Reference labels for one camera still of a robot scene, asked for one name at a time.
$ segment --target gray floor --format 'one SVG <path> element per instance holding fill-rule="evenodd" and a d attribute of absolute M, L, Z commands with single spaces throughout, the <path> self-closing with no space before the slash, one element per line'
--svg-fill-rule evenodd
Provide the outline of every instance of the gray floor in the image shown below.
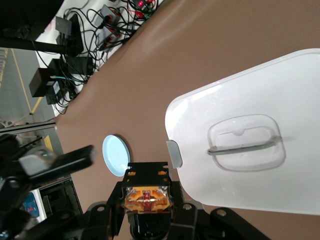
<path fill-rule="evenodd" d="M 0 120 L 14 123 L 24 116 L 27 116 L 34 109 L 38 98 L 31 96 L 29 83 L 37 68 L 39 68 L 39 63 L 35 51 L 20 49 L 14 49 L 12 51 L 12 49 L 8 49 L 0 87 Z M 28 115 L 17 124 L 23 125 L 25 123 L 44 122 L 54 117 L 53 109 L 51 105 L 47 104 L 44 97 L 34 111 L 34 114 Z M 57 154 L 63 153 L 54 128 L 37 131 L 32 134 L 42 137 L 49 135 L 53 150 Z"/>

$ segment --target screw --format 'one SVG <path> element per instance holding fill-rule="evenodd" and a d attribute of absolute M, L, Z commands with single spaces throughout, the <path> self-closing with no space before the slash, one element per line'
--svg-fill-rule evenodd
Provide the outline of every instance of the screw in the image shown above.
<path fill-rule="evenodd" d="M 104 206 L 100 206 L 96 209 L 98 212 L 102 212 L 103 210 L 105 210 L 105 207 Z"/>
<path fill-rule="evenodd" d="M 224 217 L 225 215 L 227 215 L 226 211 L 223 210 L 223 209 L 218 209 L 218 210 L 216 211 L 216 214 L 218 214 L 218 215 L 221 216 L 221 217 Z"/>
<path fill-rule="evenodd" d="M 13 189 L 17 189 L 20 187 L 20 184 L 17 180 L 10 180 L 9 184 L 10 184 L 10 187 Z"/>
<path fill-rule="evenodd" d="M 9 238 L 9 233 L 7 230 L 3 231 L 2 233 L 0 233 L 0 240 L 6 240 Z"/>
<path fill-rule="evenodd" d="M 192 206 L 190 204 L 184 204 L 183 205 L 183 209 L 184 210 L 190 210 L 190 209 L 192 209 Z"/>
<path fill-rule="evenodd" d="M 69 213 L 65 213 L 61 216 L 61 219 L 67 219 L 69 217 L 70 217 Z"/>
<path fill-rule="evenodd" d="M 48 156 L 48 152 L 47 152 L 46 150 L 42 150 L 41 155 L 42 155 L 43 157 L 47 157 L 47 156 Z"/>

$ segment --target black box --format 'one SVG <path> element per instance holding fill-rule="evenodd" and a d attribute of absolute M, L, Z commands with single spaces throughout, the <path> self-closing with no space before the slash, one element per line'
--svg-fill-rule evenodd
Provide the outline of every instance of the black box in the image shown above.
<path fill-rule="evenodd" d="M 72 21 L 64 19 L 62 17 L 55 17 L 55 30 L 67 36 L 71 35 Z"/>
<path fill-rule="evenodd" d="M 56 81 L 47 88 L 45 93 L 46 103 L 48 105 L 57 104 L 64 97 L 65 92 L 65 84 L 63 81 L 56 79 Z"/>
<path fill-rule="evenodd" d="M 50 78 L 54 75 L 55 73 L 49 68 L 38 68 L 29 84 L 31 96 L 34 98 L 44 97 L 48 89 L 48 82 L 55 81 Z"/>
<path fill-rule="evenodd" d="M 52 59 L 49 64 L 49 68 L 53 69 L 57 76 L 64 76 L 62 74 L 61 66 L 64 66 L 69 74 L 92 75 L 94 73 L 92 57 L 67 56 L 67 63 L 61 61 L 61 59 Z"/>

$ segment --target black cable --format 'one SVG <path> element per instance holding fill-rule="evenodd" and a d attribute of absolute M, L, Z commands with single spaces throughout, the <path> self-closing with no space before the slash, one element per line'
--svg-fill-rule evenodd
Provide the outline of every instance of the black cable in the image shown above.
<path fill-rule="evenodd" d="M 29 32 L 29 34 L 30 34 L 31 43 L 32 43 L 32 45 L 33 45 L 33 47 L 34 47 L 34 50 L 35 50 L 35 51 L 36 51 L 36 53 L 38 54 L 38 56 L 39 56 L 39 58 L 41 59 L 41 61 L 43 62 L 43 64 L 44 64 L 44 65 L 49 69 L 49 66 L 48 66 L 48 65 L 46 64 L 46 62 L 43 60 L 43 58 L 41 57 L 40 53 L 38 52 L 38 50 L 37 50 L 37 48 L 36 48 L 36 45 L 35 45 L 34 39 L 33 39 L 32 35 L 31 35 L 30 28 L 29 28 L 29 27 L 27 27 L 27 29 L 28 29 L 28 32 Z"/>
<path fill-rule="evenodd" d="M 66 10 L 64 11 L 63 15 L 67 15 L 68 13 L 66 13 L 66 11 L 69 11 L 69 10 L 71 10 L 71 9 L 77 9 L 77 10 L 82 10 L 82 9 L 84 9 L 84 8 L 88 5 L 89 2 L 90 2 L 90 0 L 87 0 L 86 3 L 85 3 L 82 7 L 80 7 L 80 8 L 77 8 L 77 7 L 68 8 L 68 9 L 66 9 Z"/>
<path fill-rule="evenodd" d="M 90 10 L 93 10 L 93 9 L 88 9 L 87 11 L 86 11 L 86 17 L 87 17 L 87 19 L 89 20 L 89 11 Z M 96 18 L 96 16 L 97 16 L 97 14 L 95 14 L 95 15 L 93 15 L 93 18 L 92 18 L 92 20 L 89 20 L 90 22 L 93 22 L 94 20 L 95 20 L 95 18 Z"/>
<path fill-rule="evenodd" d="M 41 51 L 41 52 L 43 52 L 43 53 L 45 53 L 45 54 L 50 54 L 50 55 L 56 55 L 56 54 L 59 54 L 59 53 L 52 53 L 52 52 L 47 52 L 47 51 Z"/>
<path fill-rule="evenodd" d="M 75 11 L 74 13 L 79 16 L 79 19 L 80 19 L 80 21 L 81 21 L 81 23 L 82 23 L 82 29 L 83 29 L 83 31 L 85 31 L 84 21 L 83 21 L 81 15 L 80 15 L 78 12 L 76 12 L 76 11 Z M 85 36 L 83 37 L 83 41 L 84 41 L 84 46 L 85 46 L 86 50 L 87 50 L 88 52 L 90 52 L 90 48 L 88 48 L 88 45 L 87 45 L 87 41 L 86 41 Z"/>
<path fill-rule="evenodd" d="M 97 38 L 97 34 L 95 33 L 95 31 L 94 30 L 92 30 L 92 29 L 88 29 L 88 30 L 84 30 L 84 31 L 82 31 L 81 33 L 85 33 L 85 32 L 93 32 L 93 35 L 92 35 L 92 37 L 95 37 L 95 38 Z M 87 43 L 85 43 L 85 47 L 86 47 L 86 51 L 83 51 L 82 53 L 80 53 L 80 54 L 87 54 L 88 52 L 92 52 L 92 51 L 89 51 L 88 50 L 88 46 L 86 45 Z"/>
<path fill-rule="evenodd" d="M 74 71 L 76 71 L 76 73 L 77 73 L 78 75 L 80 75 L 80 76 L 82 76 L 82 75 L 87 76 L 86 74 L 80 73 L 77 69 L 75 69 L 75 68 L 74 68 L 72 65 L 70 65 L 67 61 L 66 61 L 66 64 L 67 64 L 70 68 L 72 68 Z M 69 77 L 68 79 L 73 80 L 73 81 L 77 81 L 77 82 L 82 83 L 82 84 L 86 84 L 86 83 L 88 82 L 87 79 L 84 79 L 84 80 L 82 81 L 82 80 L 80 80 L 80 79 L 75 78 L 75 77 L 72 76 L 72 75 L 70 75 L 70 77 Z"/>
<path fill-rule="evenodd" d="M 79 84 L 76 84 L 76 83 L 74 82 L 74 80 L 72 80 L 72 79 L 74 79 L 74 77 L 69 73 L 68 69 L 67 69 L 67 68 L 66 68 L 66 69 L 63 69 L 63 68 L 64 68 L 64 66 L 63 66 L 63 59 L 60 60 L 60 62 L 59 62 L 59 67 L 60 67 L 61 73 L 64 75 L 64 77 L 66 78 L 66 80 L 69 81 L 71 84 L 73 84 L 75 87 L 87 83 L 87 81 L 81 81 L 81 80 L 77 79 L 77 82 L 79 82 Z"/>
<path fill-rule="evenodd" d="M 83 11 L 81 11 L 80 9 L 78 9 L 78 11 L 79 11 L 79 12 L 77 12 L 77 11 L 75 11 L 75 10 L 71 10 L 64 18 L 67 19 L 67 17 L 68 17 L 71 13 L 75 13 L 75 14 L 77 14 L 78 16 L 80 16 L 79 13 L 82 13 L 82 15 L 85 17 L 85 19 L 89 22 L 89 24 L 90 24 L 94 29 L 97 29 L 97 27 L 91 23 L 91 21 L 87 18 L 87 15 L 86 15 Z"/>
<path fill-rule="evenodd" d="M 94 10 L 94 9 L 88 9 L 88 10 L 87 10 L 87 12 L 86 12 L 87 18 L 88 18 L 88 13 L 89 13 L 90 11 L 94 12 L 96 15 L 98 15 L 100 18 L 102 18 L 102 22 L 105 20 L 105 18 L 104 18 L 99 12 L 97 12 L 97 11 Z M 103 25 L 106 26 L 106 27 L 108 27 L 108 28 L 114 29 L 114 30 L 119 30 L 119 31 L 124 31 L 124 32 L 125 32 L 125 31 L 133 32 L 133 30 L 130 30 L 130 29 L 127 29 L 127 28 L 122 28 L 122 27 L 117 27 L 117 26 L 111 25 L 111 24 L 109 24 L 109 23 L 107 23 L 107 22 L 104 22 Z"/>
<path fill-rule="evenodd" d="M 120 9 L 124 9 L 124 11 L 126 11 L 127 19 L 129 20 L 129 19 L 130 19 L 129 11 L 128 11 L 124 6 L 120 6 L 120 7 L 119 7 L 119 10 L 120 10 Z M 121 16 L 122 20 L 125 22 L 126 20 L 124 19 L 124 17 L 122 16 L 121 13 L 120 13 L 120 16 Z"/>
<path fill-rule="evenodd" d="M 65 63 L 67 64 L 67 65 L 69 65 L 71 68 L 73 68 L 69 63 L 68 63 L 68 59 L 67 59 L 67 57 L 66 56 L 64 56 L 64 60 L 65 60 Z M 62 71 L 62 74 L 67 78 L 67 79 L 74 79 L 74 77 L 69 73 L 69 70 L 67 69 L 67 68 L 65 68 L 64 70 L 62 69 L 62 68 L 64 68 L 64 66 L 60 66 L 60 69 L 61 69 L 61 71 Z M 88 82 L 88 79 L 84 79 L 83 77 L 82 77 L 82 74 L 80 74 L 75 68 L 73 68 L 80 76 L 81 76 L 81 78 L 82 78 L 82 83 L 81 84 L 86 84 L 87 82 Z"/>
<path fill-rule="evenodd" d="M 61 108 L 64 108 L 62 111 L 60 111 L 60 110 L 56 107 L 56 104 L 52 104 L 52 105 L 53 105 L 53 107 L 57 110 L 57 112 L 58 112 L 59 114 L 61 114 L 61 115 L 66 114 L 67 109 L 68 109 L 68 106 L 69 106 L 69 105 L 67 105 L 67 106 L 60 106 Z"/>
<path fill-rule="evenodd" d="M 37 52 L 39 58 L 42 60 L 42 62 L 44 63 L 44 65 L 46 65 L 46 67 L 49 69 L 49 66 L 45 63 L 45 61 L 44 61 L 44 60 L 42 59 L 42 57 L 40 56 L 40 53 L 39 53 L 39 52 L 37 51 L 37 49 L 36 49 L 36 46 L 35 46 L 35 44 L 34 44 L 34 41 L 33 41 L 32 34 L 31 34 L 31 31 L 30 31 L 30 30 L 29 30 L 29 34 L 30 34 L 31 42 L 32 42 L 32 45 L 33 45 L 35 51 Z M 60 106 L 60 107 L 62 107 L 62 108 L 65 108 L 65 111 L 60 111 L 60 110 L 58 110 L 58 108 L 57 108 L 55 105 L 53 105 L 54 108 L 55 108 L 55 109 L 59 112 L 59 114 L 61 114 L 61 115 L 63 115 L 63 114 L 66 113 L 68 104 L 69 104 L 69 102 L 72 101 L 71 97 L 70 97 L 70 100 L 66 99 L 67 84 L 66 84 L 65 81 L 62 81 L 62 82 L 64 83 L 64 91 L 63 91 L 63 93 L 62 93 L 62 98 L 61 98 L 61 99 L 62 99 L 62 103 L 59 102 L 60 100 L 57 102 L 58 106 Z"/>
<path fill-rule="evenodd" d="M 89 50 L 91 49 L 93 40 L 94 40 L 94 38 L 92 38 L 91 41 L 90 41 Z M 89 55 L 90 55 L 90 53 L 88 52 L 88 55 L 87 55 L 87 57 L 86 57 L 86 68 L 88 68 Z M 96 66 L 96 64 L 97 64 L 96 57 L 94 57 L 94 60 L 95 60 L 94 66 Z"/>

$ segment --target electronic device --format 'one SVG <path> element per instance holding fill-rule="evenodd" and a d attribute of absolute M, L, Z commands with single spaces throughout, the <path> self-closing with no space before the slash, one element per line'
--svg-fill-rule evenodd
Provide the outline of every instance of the electronic device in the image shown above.
<path fill-rule="evenodd" d="M 104 26 L 96 39 L 96 45 L 99 51 L 103 51 L 110 43 L 115 42 L 119 35 L 116 32 L 112 32 L 110 28 Z"/>
<path fill-rule="evenodd" d="M 144 14 L 148 14 L 153 11 L 151 7 L 152 0 L 132 0 L 132 1 L 135 6 L 135 9 Z"/>
<path fill-rule="evenodd" d="M 100 28 L 102 28 L 105 24 L 116 26 L 120 20 L 119 13 L 109 8 L 105 4 L 101 8 L 100 15 L 104 18 L 102 19 L 101 17 L 98 16 L 94 22 L 94 25 Z"/>
<path fill-rule="evenodd" d="M 44 97 L 48 90 L 48 86 L 54 84 L 54 80 L 50 77 L 55 75 L 50 68 L 38 68 L 29 84 L 31 96 L 33 98 Z"/>
<path fill-rule="evenodd" d="M 63 0 L 0 1 L 0 47 L 65 53 L 63 45 L 36 41 L 62 3 Z"/>
<path fill-rule="evenodd" d="M 48 66 L 56 76 L 63 76 L 62 67 L 67 69 L 69 74 L 92 75 L 94 72 L 93 59 L 87 56 L 66 56 L 66 62 L 60 58 L 53 58 Z"/>
<path fill-rule="evenodd" d="M 51 84 L 47 86 L 45 93 L 45 99 L 48 105 L 57 104 L 64 98 L 66 94 L 66 84 L 62 79 L 54 79 L 50 82 Z"/>
<path fill-rule="evenodd" d="M 76 57 L 84 50 L 78 15 L 70 19 L 56 18 L 55 29 L 60 32 L 56 39 L 57 44 L 66 46 L 65 53 Z"/>

